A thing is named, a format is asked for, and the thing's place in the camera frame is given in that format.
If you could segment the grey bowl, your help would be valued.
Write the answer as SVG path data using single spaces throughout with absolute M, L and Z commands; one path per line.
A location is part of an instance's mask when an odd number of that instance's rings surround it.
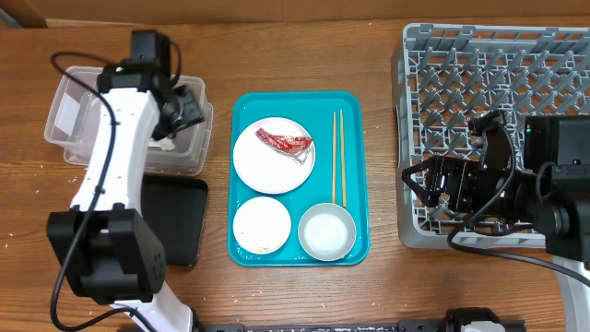
M 344 258 L 356 242 L 355 220 L 343 207 L 321 203 L 301 217 L 298 239 L 306 254 L 321 262 Z

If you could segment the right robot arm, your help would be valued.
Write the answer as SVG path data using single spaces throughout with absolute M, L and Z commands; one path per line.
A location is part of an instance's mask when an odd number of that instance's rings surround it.
M 589 118 L 586 115 L 525 118 L 524 169 L 500 111 L 470 120 L 482 138 L 480 160 L 433 156 L 401 172 L 421 203 L 433 208 L 442 194 L 466 219 L 447 236 L 448 245 L 472 255 L 498 257 L 544 267 L 557 274 L 566 328 L 589 328 Z M 455 241 L 486 217 L 514 222 L 513 232 L 533 229 L 545 238 L 552 261 L 477 248 Z

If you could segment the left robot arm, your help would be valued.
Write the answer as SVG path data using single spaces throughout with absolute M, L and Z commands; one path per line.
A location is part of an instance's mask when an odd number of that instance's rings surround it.
M 101 102 L 100 123 L 87 172 L 70 208 L 53 212 L 47 238 L 61 265 L 50 303 L 53 325 L 63 284 L 77 297 L 109 311 L 76 331 L 126 314 L 144 331 L 201 331 L 194 309 L 165 281 L 165 250 L 141 212 L 141 188 L 150 140 L 174 137 L 205 121 L 191 89 L 178 83 L 171 62 L 178 44 L 156 30 L 133 30 L 131 55 L 105 61 L 97 83 L 82 88 Z

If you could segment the red snack wrapper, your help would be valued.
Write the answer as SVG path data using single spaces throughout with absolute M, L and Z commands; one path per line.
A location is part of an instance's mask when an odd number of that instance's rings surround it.
M 268 133 L 259 128 L 255 135 L 257 138 L 275 152 L 288 157 L 302 165 L 307 160 L 313 144 L 313 140 L 307 136 L 279 136 Z

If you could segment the pink small bowl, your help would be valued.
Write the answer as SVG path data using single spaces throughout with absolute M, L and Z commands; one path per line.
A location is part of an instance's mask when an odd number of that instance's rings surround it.
M 232 225 L 238 245 L 255 255 L 277 251 L 289 238 L 291 217 L 285 206 L 268 196 L 246 201 L 235 213 Z

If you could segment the wooden chopstick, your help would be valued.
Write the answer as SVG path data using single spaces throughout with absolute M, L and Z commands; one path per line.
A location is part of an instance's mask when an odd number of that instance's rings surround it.
M 347 207 L 347 176 L 346 176 L 346 151 L 345 151 L 345 131 L 344 131 L 344 114 L 340 110 L 340 153 L 341 153 L 341 184 L 342 184 L 342 207 Z
M 333 113 L 333 133 L 332 133 L 332 194 L 331 203 L 336 204 L 336 112 Z

